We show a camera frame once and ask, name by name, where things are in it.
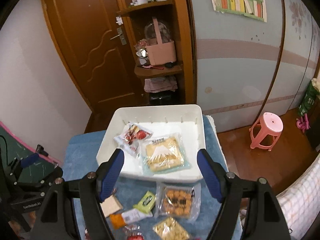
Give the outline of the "beige wafer cracker pack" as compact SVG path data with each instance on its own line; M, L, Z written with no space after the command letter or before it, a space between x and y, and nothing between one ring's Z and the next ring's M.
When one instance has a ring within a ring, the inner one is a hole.
M103 211L104 217L107 218L111 214L114 214L123 209L122 204L116 198L115 195L111 195L110 197L106 198L101 204L101 209Z

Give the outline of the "orange white snack bar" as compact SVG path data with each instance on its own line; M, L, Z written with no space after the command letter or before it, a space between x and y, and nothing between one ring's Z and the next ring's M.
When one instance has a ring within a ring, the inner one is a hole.
M138 222L146 218L151 218L151 217L153 217L152 212L143 213L137 209L131 209L123 213L109 215L109 218L114 230L117 230L129 224Z

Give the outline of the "clear bag fried balls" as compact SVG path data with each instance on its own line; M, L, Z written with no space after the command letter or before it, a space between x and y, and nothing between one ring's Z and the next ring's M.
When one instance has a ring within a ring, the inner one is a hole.
M194 222L200 214L201 189L200 183L191 186L157 183L155 217L171 216Z

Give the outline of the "green small snack packet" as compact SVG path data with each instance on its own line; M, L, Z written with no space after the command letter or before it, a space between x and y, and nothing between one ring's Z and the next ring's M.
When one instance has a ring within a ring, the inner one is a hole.
M138 211L148 214L151 212L153 207L155 206L156 196L151 191L147 191L142 199L133 206L134 209Z

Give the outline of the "red candy clear packet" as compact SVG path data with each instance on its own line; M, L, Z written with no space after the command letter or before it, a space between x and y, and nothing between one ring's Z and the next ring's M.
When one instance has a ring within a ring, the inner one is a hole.
M144 236L137 224L127 225L123 228L126 240L144 240Z

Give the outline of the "red white snack packet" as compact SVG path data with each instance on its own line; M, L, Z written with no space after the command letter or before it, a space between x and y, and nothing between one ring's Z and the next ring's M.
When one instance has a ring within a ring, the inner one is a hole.
M133 157L139 155L139 142L151 138L153 132L140 124L129 122L120 135L114 137L114 141L126 153Z

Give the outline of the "mountain print cracker pack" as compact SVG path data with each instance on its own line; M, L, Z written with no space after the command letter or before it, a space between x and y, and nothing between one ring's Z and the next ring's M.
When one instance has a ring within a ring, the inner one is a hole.
M149 138L139 143L140 163L146 176L191 168L179 133Z

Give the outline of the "yellow puffed snack pack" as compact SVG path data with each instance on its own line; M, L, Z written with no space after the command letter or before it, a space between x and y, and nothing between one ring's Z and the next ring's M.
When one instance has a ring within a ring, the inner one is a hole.
M152 229L161 240L187 240L191 237L185 228L172 217L160 221Z

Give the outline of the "blue plush table cloth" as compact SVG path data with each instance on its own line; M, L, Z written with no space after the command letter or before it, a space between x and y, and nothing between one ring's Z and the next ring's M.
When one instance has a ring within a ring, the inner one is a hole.
M226 170L227 162L217 137L215 121L210 115L203 116L207 152L211 158ZM98 168L96 155L105 135L104 131L86 133L72 137L66 149L63 178L66 181L80 179ZM220 211L221 204L211 197L207 185L201 181L201 209L197 220L189 223L181 219L179 223L193 237L206 239ZM156 191L154 181L119 178L116 183L116 198L124 210L132 209L147 191Z

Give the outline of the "pink plastic stool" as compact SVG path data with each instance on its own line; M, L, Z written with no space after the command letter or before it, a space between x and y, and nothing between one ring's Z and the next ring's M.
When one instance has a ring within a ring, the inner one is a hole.
M281 136L283 128L283 122L278 115L271 112L263 113L249 128L249 135L251 139L250 148L272 151L272 148ZM268 136L272 137L271 145L262 145L261 142Z

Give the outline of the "white plastic storage bin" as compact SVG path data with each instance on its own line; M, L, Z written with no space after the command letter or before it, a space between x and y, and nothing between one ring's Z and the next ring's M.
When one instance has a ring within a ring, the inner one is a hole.
M193 183L202 179L197 152L205 146L198 105L126 107L113 114L96 160L102 164L120 148L122 177Z

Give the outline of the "folded pink cloths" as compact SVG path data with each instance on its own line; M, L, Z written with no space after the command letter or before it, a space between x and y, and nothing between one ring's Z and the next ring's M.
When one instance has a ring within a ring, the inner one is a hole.
M147 93L159 93L176 89L178 89L178 86L174 76L145 79L144 82L144 90Z

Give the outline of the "green flower wrap bag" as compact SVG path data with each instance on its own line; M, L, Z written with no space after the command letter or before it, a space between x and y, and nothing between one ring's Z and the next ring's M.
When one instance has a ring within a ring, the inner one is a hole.
M304 116L304 114L308 113L317 96L319 96L319 79L314 77L309 82L304 98L298 107L298 116Z

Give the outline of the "wooden corner shelf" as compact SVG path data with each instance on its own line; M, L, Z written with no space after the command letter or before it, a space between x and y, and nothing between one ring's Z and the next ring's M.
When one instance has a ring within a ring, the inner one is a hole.
M196 102L190 0L117 0L135 57L134 74L150 105Z

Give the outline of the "green chalkboard pink frame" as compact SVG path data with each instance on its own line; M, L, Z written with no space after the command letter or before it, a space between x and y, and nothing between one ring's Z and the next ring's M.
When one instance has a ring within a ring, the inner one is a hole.
M41 145L32 148L1 123L1 168L13 182L39 183L57 171L61 176L60 161L51 157Z

